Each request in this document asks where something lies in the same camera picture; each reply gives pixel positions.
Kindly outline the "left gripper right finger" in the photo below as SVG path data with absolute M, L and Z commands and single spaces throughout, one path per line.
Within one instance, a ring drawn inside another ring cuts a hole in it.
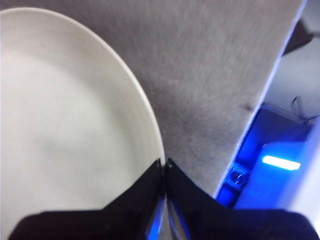
M 174 240 L 317 240 L 303 215 L 286 210 L 228 209 L 198 187 L 172 160 L 164 170 Z

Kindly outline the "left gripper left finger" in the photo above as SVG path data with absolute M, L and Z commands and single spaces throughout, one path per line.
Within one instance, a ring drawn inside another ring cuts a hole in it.
M 11 240 L 156 240 L 165 191 L 160 160 L 101 209 L 46 211 L 21 219 Z

